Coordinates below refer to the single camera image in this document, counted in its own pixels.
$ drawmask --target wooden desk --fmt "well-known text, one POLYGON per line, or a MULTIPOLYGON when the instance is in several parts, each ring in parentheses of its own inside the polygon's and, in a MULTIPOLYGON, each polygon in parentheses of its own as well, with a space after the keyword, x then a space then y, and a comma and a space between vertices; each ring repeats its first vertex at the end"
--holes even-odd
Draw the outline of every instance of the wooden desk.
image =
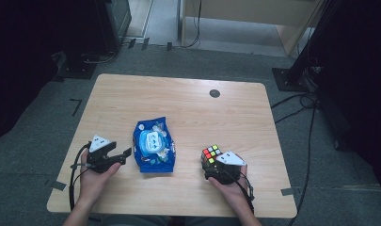
MULTIPOLYGON (((132 146, 138 121, 167 117, 177 159, 170 174, 142 174, 131 155, 111 179, 93 211, 165 216, 234 216, 218 191, 204 179, 201 151, 217 144, 248 163, 257 217, 296 214, 278 135, 258 83, 102 74, 98 77, 57 180, 68 184, 70 165, 95 134, 117 142, 112 155, 132 146), (218 98, 210 90, 220 91, 218 98)), ((79 185, 75 188, 76 197, 79 185)), ((54 189, 47 208, 70 212, 68 188, 54 189)))
MULTIPOLYGON (((198 17, 200 0, 183 0, 182 45, 186 17, 198 17)), ((275 24, 287 55, 311 26, 325 0, 202 0, 201 18, 275 24)))

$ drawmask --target wooden tabletop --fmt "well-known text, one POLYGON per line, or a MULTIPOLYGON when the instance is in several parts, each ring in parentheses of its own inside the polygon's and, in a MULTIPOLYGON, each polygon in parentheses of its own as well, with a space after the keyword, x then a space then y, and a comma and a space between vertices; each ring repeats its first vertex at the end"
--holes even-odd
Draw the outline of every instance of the wooden tabletop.
MULTIPOLYGON (((95 213, 164 216, 234 216, 223 197, 205 180, 201 151, 217 144, 248 164, 254 186, 255 216, 296 215, 276 127, 263 84, 151 76, 101 74, 90 94, 57 180, 69 184, 75 156, 94 135, 117 142, 110 155, 133 146, 138 121, 167 117, 175 141, 173 173, 145 174, 131 155, 110 180, 95 213), (220 96, 214 98, 210 91, 220 96)), ((75 199, 79 183, 75 185, 75 199)), ((69 192, 54 189, 51 212, 70 212, 69 192)))

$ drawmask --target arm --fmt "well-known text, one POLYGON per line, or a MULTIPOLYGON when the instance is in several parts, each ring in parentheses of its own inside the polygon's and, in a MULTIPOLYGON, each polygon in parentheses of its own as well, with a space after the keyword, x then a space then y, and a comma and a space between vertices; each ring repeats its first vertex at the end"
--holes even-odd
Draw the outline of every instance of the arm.
MULTIPOLYGON (((81 156, 81 162, 87 162, 88 150, 81 156)), ((70 225, 87 225, 87 219, 93 205, 102 195, 108 180, 119 170, 120 163, 116 163, 104 173, 97 173, 93 170, 87 170, 86 167, 81 167, 81 189, 78 201, 72 212, 64 222, 64 226, 70 225)))
MULTIPOLYGON (((246 175, 246 166, 241 167, 241 172, 246 175)), ((246 197, 237 184, 221 185, 213 177, 208 178, 208 181, 222 193, 243 226, 262 226, 254 217, 246 202, 246 197)), ((246 188, 246 179, 244 177, 241 177, 238 182, 242 187, 246 188)))

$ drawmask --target rubik's cube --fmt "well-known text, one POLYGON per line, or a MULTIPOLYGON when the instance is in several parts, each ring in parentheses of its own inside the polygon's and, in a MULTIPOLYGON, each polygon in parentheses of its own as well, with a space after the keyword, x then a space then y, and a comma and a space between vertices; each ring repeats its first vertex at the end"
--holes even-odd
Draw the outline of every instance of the rubik's cube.
POLYGON ((222 153, 217 145, 213 145, 202 150, 201 160, 207 168, 212 168, 216 164, 216 158, 222 153))

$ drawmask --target blue package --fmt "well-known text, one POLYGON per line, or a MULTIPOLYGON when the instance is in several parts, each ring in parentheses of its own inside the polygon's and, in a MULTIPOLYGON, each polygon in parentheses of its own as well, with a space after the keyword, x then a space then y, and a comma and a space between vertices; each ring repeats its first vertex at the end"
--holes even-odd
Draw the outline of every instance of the blue package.
POLYGON ((140 172, 173 172, 175 143, 167 130, 166 117, 137 123, 134 153, 140 172))

